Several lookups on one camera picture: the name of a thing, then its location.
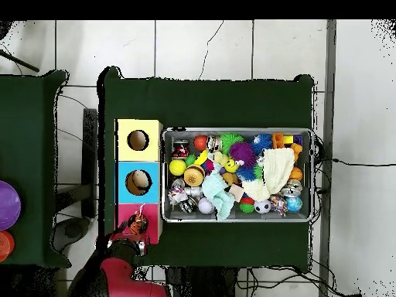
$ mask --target circular hole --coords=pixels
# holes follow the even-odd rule
[[[143,196],[152,186],[152,179],[146,171],[138,169],[127,175],[125,186],[127,187],[127,191],[132,195]]]
[[[128,136],[128,146],[132,150],[141,152],[149,145],[149,135],[143,130],[134,130]]]

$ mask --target white ball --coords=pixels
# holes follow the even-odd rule
[[[201,198],[200,202],[198,203],[198,210],[202,214],[211,214],[214,211],[214,205],[206,198]]]
[[[271,202],[269,200],[254,202],[254,209],[260,214],[268,213],[271,210]]]

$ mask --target stacked cubes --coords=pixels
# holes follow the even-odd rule
[[[162,232],[160,214],[160,135],[156,120],[117,119],[115,159],[118,171],[118,226],[142,208],[148,219],[145,232],[150,244],[157,244]]]

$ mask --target dark green tablecloth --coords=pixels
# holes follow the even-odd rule
[[[0,180],[19,193],[22,211],[9,229],[15,249],[2,264],[66,267],[50,247],[55,214],[56,91],[67,72],[0,75]]]
[[[106,232],[113,230],[115,118],[157,119],[165,127],[311,128],[312,125],[313,81],[309,76],[296,77],[295,81],[139,80],[122,79],[116,67],[108,67],[97,85],[99,113],[105,129],[105,177],[100,176],[100,183],[105,182]],[[164,223],[159,244],[149,247],[142,264],[296,265],[306,271],[308,249],[308,222]]]

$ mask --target purple disc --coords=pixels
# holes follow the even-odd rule
[[[8,183],[0,180],[0,231],[12,227],[21,213],[18,193]]]

